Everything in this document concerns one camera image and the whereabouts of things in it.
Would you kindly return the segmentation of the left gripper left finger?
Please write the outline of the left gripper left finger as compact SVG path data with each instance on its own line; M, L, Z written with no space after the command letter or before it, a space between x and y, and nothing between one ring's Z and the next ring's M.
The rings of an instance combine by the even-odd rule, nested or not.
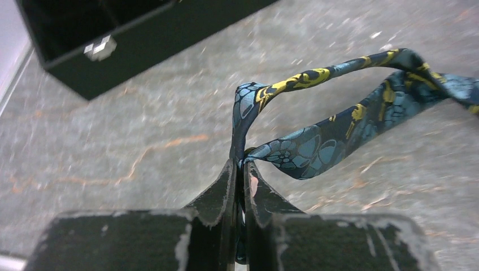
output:
M186 208L192 221L187 270L234 270L236 255L236 165L226 161L218 178Z

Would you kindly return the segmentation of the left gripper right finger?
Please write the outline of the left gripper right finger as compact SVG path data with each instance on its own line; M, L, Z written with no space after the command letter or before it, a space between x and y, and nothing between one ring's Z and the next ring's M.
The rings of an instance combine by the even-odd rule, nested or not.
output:
M253 161L243 166L243 181L248 270L277 270L273 215L303 211L288 202L268 184Z

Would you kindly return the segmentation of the blue yellow patterned tie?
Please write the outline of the blue yellow patterned tie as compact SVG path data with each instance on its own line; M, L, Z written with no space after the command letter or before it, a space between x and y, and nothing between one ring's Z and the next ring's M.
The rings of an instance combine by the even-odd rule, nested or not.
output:
M394 72L359 103L292 134L246 148L249 127L279 94L372 67L393 68ZM379 134L448 98L478 114L478 79L433 72L417 52L407 48L310 69L272 85L247 82L235 92L230 158L239 168L254 160L267 161L292 178L307 180Z

